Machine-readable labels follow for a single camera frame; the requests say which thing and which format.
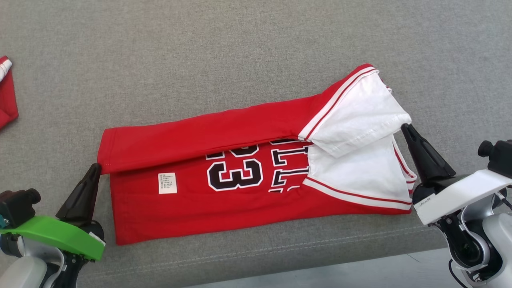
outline jersey trim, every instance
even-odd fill
[[[9,72],[9,69],[12,66],[11,60],[7,59],[7,57],[0,58],[0,81],[4,79],[5,75],[7,75],[7,72]]]
[[[309,123],[299,133],[298,138],[304,139],[305,141],[311,141],[310,137],[316,132],[319,124],[326,118],[326,116],[336,106],[338,101],[348,93],[354,83],[357,82],[361,77],[370,75],[372,73],[378,73],[378,70],[373,66],[360,66],[359,69],[354,70],[350,78],[348,78],[334,93],[334,95],[327,101],[324,107],[309,121]]]
[[[393,137],[393,148],[395,150],[396,158],[398,159],[398,163],[400,163],[400,167],[402,168],[403,176],[406,178],[407,189],[409,189],[409,194],[413,193],[414,183],[418,176],[407,166],[406,161],[404,160],[402,153],[400,153],[400,149],[396,144],[395,137]]]
[[[354,193],[341,191],[338,189],[335,189],[331,186],[328,186],[318,180],[313,179],[311,176],[306,177],[304,179],[303,184],[309,187],[312,187],[322,193],[325,193],[329,196],[332,196],[334,198],[355,203],[355,204],[361,204],[366,206],[373,206],[373,207],[381,207],[381,208],[393,208],[393,209],[400,209],[400,210],[410,210],[412,202],[409,201],[401,201],[401,200],[395,200],[395,199],[385,199],[385,198],[377,198],[377,197],[370,197],[370,196],[364,196],[364,195],[357,195]]]

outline white tag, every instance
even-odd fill
[[[94,239],[98,240],[101,244],[103,244],[103,246],[105,246],[105,244],[106,244],[105,241],[101,240],[101,238],[96,236],[96,234],[89,232],[89,235],[91,235]]]
[[[178,193],[176,186],[176,173],[158,174],[158,194]]]

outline jersey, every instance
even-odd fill
[[[0,57],[0,129],[18,118],[11,66],[11,60]]]
[[[409,213],[416,175],[393,133],[410,122],[366,64],[318,95],[106,129],[116,241]]]

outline white stripe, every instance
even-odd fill
[[[9,68],[11,68],[12,62],[11,60],[7,59],[3,63],[0,64],[0,81],[4,79],[5,75],[7,75],[7,71],[9,71]]]
[[[407,162],[403,158],[402,152],[400,152],[400,149],[398,148],[398,145],[397,145],[396,140],[395,140],[395,136],[393,136],[392,139],[393,139],[393,147],[395,148],[395,150],[396,150],[396,152],[398,154],[398,158],[400,158],[400,161],[402,162],[403,167],[406,169],[404,171],[402,169],[402,166],[400,165],[400,168],[402,169],[404,177],[406,178],[406,180],[414,180],[414,181],[416,181],[418,176],[416,176],[416,174],[409,168],[409,166],[407,166]],[[409,189],[412,189],[413,186],[414,186],[414,183],[407,183],[407,187],[409,187]]]
[[[320,119],[329,111],[329,109],[331,109],[331,107],[334,105],[334,103],[336,102],[336,100],[338,99],[338,96],[343,92],[343,90],[345,90],[345,88],[347,88],[349,86],[349,84],[351,82],[353,82],[356,78],[358,78],[359,76],[361,76],[362,74],[364,73],[367,73],[368,71],[370,70],[373,70],[375,69],[374,67],[370,66],[370,67],[367,67],[367,68],[364,68],[362,70],[360,70],[359,72],[357,72],[356,74],[354,74],[352,77],[350,77],[347,81],[345,81],[341,86],[340,88],[338,88],[338,90],[336,91],[336,93],[334,93],[334,95],[331,97],[331,99],[329,99],[329,101],[327,101],[327,103],[325,104],[325,106],[313,117],[313,119],[311,119],[309,121],[309,123],[302,129],[302,131],[298,134],[298,137],[299,139],[305,139],[309,132],[313,129],[313,127],[315,127],[316,123],[318,121],[320,121]]]
[[[410,204],[404,204],[404,203],[397,203],[397,202],[390,202],[390,201],[380,201],[380,200],[374,200],[374,199],[368,199],[368,198],[362,198],[358,196],[348,195],[344,193],[340,193],[337,191],[334,191],[332,189],[329,189],[323,185],[320,185],[314,181],[309,180],[308,178],[304,179],[302,184],[307,185],[309,187],[315,188],[320,192],[323,192],[329,196],[332,196],[334,198],[366,205],[366,206],[373,206],[373,207],[381,207],[381,208],[394,208],[394,209],[400,209],[400,210],[409,210],[411,208]]]
[[[351,90],[352,86],[355,86],[355,85],[356,85],[356,84],[357,84],[357,83],[358,83],[358,82],[359,82],[363,77],[366,77],[366,76],[371,75],[371,74],[373,74],[373,73],[379,73],[379,71],[378,71],[378,70],[373,70],[373,71],[371,71],[371,72],[358,73],[357,77],[359,77],[359,78],[357,79],[357,81],[355,81],[354,83],[352,83],[352,85],[351,85],[351,86],[348,86],[348,85],[347,85],[347,89],[345,90],[344,94],[343,94],[343,95],[341,95],[341,96],[339,97],[340,101],[338,101],[335,105],[336,105],[336,106],[341,105],[341,102],[343,101],[343,97],[345,97],[345,95],[347,95],[348,93],[350,93],[350,90]],[[315,135],[315,133],[320,129],[320,127],[325,123],[325,121],[327,121],[327,120],[329,119],[329,114],[333,114],[333,113],[336,113],[336,107],[334,107],[334,109],[331,109],[331,111],[329,111],[329,112],[328,112],[328,114],[324,117],[324,119],[322,119],[322,120],[318,123],[318,125],[317,125],[317,126],[316,126],[316,128],[313,130],[313,132],[311,132],[311,135],[309,136],[309,138],[312,138],[312,137],[313,137],[313,135]]]

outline seam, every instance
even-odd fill
[[[103,272],[98,272],[98,273],[91,273],[91,274],[86,274],[84,276],[101,275],[101,274],[107,274],[107,273],[113,273],[113,272],[136,270],[136,269],[147,268],[147,267],[165,266],[165,265],[174,264],[174,263],[182,263],[182,262],[190,262],[190,261],[196,261],[196,260],[212,259],[212,258],[217,258],[217,257],[225,257],[225,256],[239,255],[239,254],[247,254],[247,253],[261,252],[261,251],[267,251],[267,250],[276,250],[276,249],[289,248],[289,247],[294,247],[294,246],[302,246],[302,245],[308,245],[308,244],[332,242],[332,241],[338,241],[338,240],[347,240],[347,239],[353,239],[353,238],[358,238],[358,239],[356,239],[356,240],[349,240],[349,241],[359,241],[359,240],[363,241],[363,240],[369,240],[368,238],[365,238],[365,239],[362,238],[362,237],[366,237],[366,236],[376,236],[376,235],[379,235],[379,236],[373,237],[371,239],[378,238],[378,237],[388,237],[388,236],[381,236],[381,235],[382,234],[388,234],[388,233],[395,233],[395,232],[403,232],[403,231],[407,231],[407,230],[421,230],[421,228],[425,228],[425,226],[416,226],[416,227],[402,228],[402,229],[397,229],[397,230],[392,230],[392,231],[370,233],[370,234],[364,234],[364,235],[355,235],[355,236],[348,236],[348,237],[341,237],[341,238],[332,238],[332,239],[326,239],[326,240],[318,240],[318,241],[311,241],[311,242],[304,242],[304,243],[276,246],[276,247],[270,247],[270,248],[247,250],[247,251],[233,252],[233,253],[226,253],[226,254],[218,254],[218,255],[212,255],[212,256],[206,256],[206,257],[198,257],[198,258],[178,260],[178,261],[170,261],[170,262],[157,263],[157,264],[148,264],[148,265],[142,265],[142,266],[137,266],[137,267],[119,269],[119,270],[111,270],[111,271],[103,271]]]
[[[431,231],[431,230],[432,229],[427,228],[427,229],[422,229],[422,230],[419,230],[419,231],[410,231],[410,232],[396,233],[396,234],[391,234],[391,235],[386,235],[386,236],[371,237],[371,238],[367,238],[365,240],[373,240],[373,239],[377,239],[377,238],[400,236],[400,235],[412,234],[412,233],[417,233],[417,232],[425,232],[425,231]],[[187,263],[187,264],[179,264],[182,261],[175,261],[175,262],[170,262],[170,263],[173,263],[173,264],[175,263],[177,265],[170,265],[170,266],[166,266],[166,267],[158,267],[158,268],[140,270],[140,271],[137,271],[137,273],[144,273],[144,272],[148,272],[148,271],[155,271],[155,270],[169,269],[169,268],[175,268],[175,267],[183,267],[183,266],[204,264],[204,263],[210,263],[210,262],[218,262],[218,261],[224,261],[224,260],[232,260],[232,259],[239,259],[239,258],[246,258],[246,257],[268,255],[268,254],[273,254],[273,253],[281,253],[281,252],[295,251],[295,250],[301,250],[301,249],[317,248],[317,247],[322,247],[322,246],[344,244],[344,243],[351,243],[351,242],[357,242],[357,241],[359,241],[359,239],[342,241],[342,242],[335,242],[335,243],[320,244],[320,245],[313,245],[313,246],[308,246],[308,247],[292,248],[292,249],[279,250],[279,251],[263,252],[263,253],[251,254],[251,255],[226,257],[226,258],[221,258],[221,259],[213,259],[213,260],[207,260],[207,261],[201,261],[201,262],[195,262],[195,263]],[[132,272],[123,272],[123,273],[116,273],[116,274],[110,274],[110,275],[95,276],[94,278],[98,279],[98,278],[105,278],[105,277],[122,276],[122,275],[131,274],[131,273]],[[87,275],[84,275],[84,276],[91,276],[91,275],[97,275],[97,274],[87,274]]]

